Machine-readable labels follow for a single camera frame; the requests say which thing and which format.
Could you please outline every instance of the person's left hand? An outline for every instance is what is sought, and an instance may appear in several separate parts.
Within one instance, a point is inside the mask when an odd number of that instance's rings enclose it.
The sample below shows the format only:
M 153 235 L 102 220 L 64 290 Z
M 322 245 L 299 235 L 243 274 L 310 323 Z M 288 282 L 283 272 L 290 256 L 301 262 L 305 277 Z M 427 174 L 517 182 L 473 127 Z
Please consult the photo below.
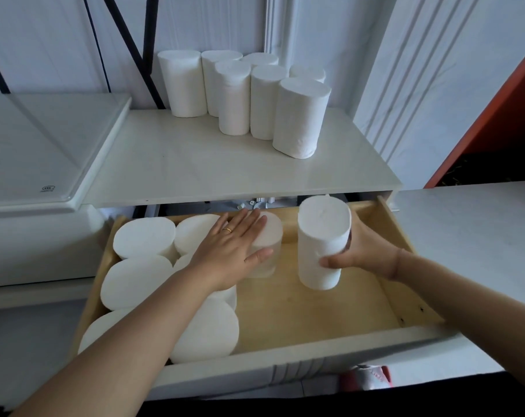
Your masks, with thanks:
M 259 209 L 242 209 L 226 224 L 227 213 L 222 215 L 193 254 L 188 268 L 200 270 L 213 291 L 236 285 L 272 255 L 270 247 L 249 254 L 266 224 L 266 216 L 259 216 Z

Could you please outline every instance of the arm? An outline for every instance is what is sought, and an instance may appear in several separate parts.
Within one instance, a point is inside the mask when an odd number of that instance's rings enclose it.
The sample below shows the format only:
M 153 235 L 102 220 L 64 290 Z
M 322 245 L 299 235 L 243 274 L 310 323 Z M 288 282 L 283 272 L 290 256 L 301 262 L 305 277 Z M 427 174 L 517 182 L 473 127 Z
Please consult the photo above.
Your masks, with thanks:
M 210 293 L 232 287 L 272 254 L 247 256 L 266 223 L 241 211 L 214 225 L 191 263 L 55 375 L 14 413 L 22 416 L 134 416 L 179 337 Z
M 404 283 L 525 385 L 525 304 L 395 247 L 355 213 L 351 244 L 321 265 L 361 267 Z

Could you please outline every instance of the wooden drawer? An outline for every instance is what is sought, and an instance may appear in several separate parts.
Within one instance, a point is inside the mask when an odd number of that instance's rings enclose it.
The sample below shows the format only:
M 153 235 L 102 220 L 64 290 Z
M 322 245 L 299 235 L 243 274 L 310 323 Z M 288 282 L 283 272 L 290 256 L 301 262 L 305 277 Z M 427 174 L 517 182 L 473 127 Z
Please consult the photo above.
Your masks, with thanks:
M 391 211 L 377 201 L 349 203 L 372 229 L 395 245 L 413 251 Z M 456 332 L 417 294 L 404 285 L 378 279 L 357 268 L 342 270 L 328 291 L 305 287 L 297 277 L 298 208 L 271 210 L 284 225 L 276 273 L 238 284 L 240 338 L 225 358 L 165 366 L 148 399 L 214 395 L 252 389 L 350 367 L 438 343 Z M 188 216 L 169 217 L 176 224 Z M 76 330 L 71 357 L 81 337 L 106 309 L 100 288 L 108 269 L 120 258 L 112 248 L 115 222 L 91 294 Z

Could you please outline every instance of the person's right hand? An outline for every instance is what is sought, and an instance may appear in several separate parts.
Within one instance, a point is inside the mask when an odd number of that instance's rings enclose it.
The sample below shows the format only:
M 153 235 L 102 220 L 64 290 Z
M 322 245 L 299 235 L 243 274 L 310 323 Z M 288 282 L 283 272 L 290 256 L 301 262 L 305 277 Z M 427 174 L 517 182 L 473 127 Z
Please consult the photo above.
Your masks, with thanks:
M 320 266 L 327 268 L 359 267 L 386 279 L 395 276 L 400 249 L 363 224 L 351 214 L 351 234 L 342 253 L 323 257 Z

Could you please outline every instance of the toilet paper roll on countertop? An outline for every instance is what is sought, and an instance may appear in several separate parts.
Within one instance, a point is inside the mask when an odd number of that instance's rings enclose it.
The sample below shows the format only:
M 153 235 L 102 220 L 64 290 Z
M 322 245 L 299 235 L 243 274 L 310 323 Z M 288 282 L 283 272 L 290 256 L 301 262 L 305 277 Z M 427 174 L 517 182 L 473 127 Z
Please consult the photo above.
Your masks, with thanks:
M 193 253 L 190 253 L 179 258 L 176 262 L 176 266 L 174 266 L 174 273 L 181 271 L 183 268 L 188 266 L 192 256 Z M 233 287 L 230 287 L 227 290 L 215 291 L 212 294 L 210 294 L 208 298 L 225 301 L 232 309 L 235 310 L 235 308 L 238 305 L 238 290 L 234 285 Z
M 176 117 L 205 115 L 207 109 L 201 53 L 194 50 L 169 50 L 158 53 L 158 58 L 172 114 Z
M 331 89 L 324 83 L 289 77 L 278 87 L 274 148 L 304 159 L 315 153 Z
M 324 79 L 326 79 L 326 72 L 320 67 L 294 64 L 290 67 L 290 77 L 305 77 L 324 83 Z
M 160 255 L 175 262 L 178 258 L 175 236 L 176 225 L 168 218 L 139 218 L 124 224 L 116 232 L 113 249 L 122 259 Z
M 249 274 L 250 278 L 268 277 L 274 273 L 280 258 L 282 236 L 284 235 L 284 228 L 279 217 L 270 212 L 261 212 L 260 216 L 266 216 L 267 221 L 263 230 L 251 245 L 249 254 L 255 253 L 264 247 L 271 247 L 273 253 L 272 256 L 253 269 L 251 274 Z
M 201 54 L 205 77 L 206 104 L 209 114 L 218 117 L 218 82 L 214 65 L 219 61 L 239 60 L 243 54 L 231 50 L 204 51 Z
M 341 269 L 319 265 L 323 256 L 341 252 L 348 243 L 351 210 L 338 198 L 312 196 L 299 206 L 298 274 L 314 290 L 329 290 L 340 280 Z
M 278 84 L 287 77 L 279 65 L 258 65 L 251 72 L 251 134 L 272 140 L 278 101 Z
M 170 353 L 174 364 L 226 357 L 239 339 L 239 322 L 224 301 L 206 299 Z
M 218 221 L 218 218 L 220 218 L 218 215 L 207 213 L 205 215 L 191 216 L 180 222 L 176 227 L 174 242 L 177 252 L 181 256 L 195 253 L 195 250 L 197 250 L 197 247 L 209 233 L 212 226 Z
M 136 256 L 112 266 L 102 282 L 100 300 L 110 310 L 134 308 L 174 273 L 163 256 Z
M 278 56 L 269 53 L 252 53 L 245 55 L 241 61 L 251 64 L 251 69 L 254 69 L 258 65 L 277 65 Z
M 251 111 L 251 66 L 228 60 L 216 63 L 219 77 L 218 126 L 230 136 L 249 133 Z
M 122 308 L 120 310 L 107 313 L 106 315 L 103 315 L 92 322 L 91 326 L 89 326 L 83 334 L 83 338 L 81 338 L 78 354 L 85 350 L 89 345 L 94 343 L 108 329 L 112 328 L 116 323 L 122 320 L 124 316 L 127 315 L 131 310 L 131 308 Z

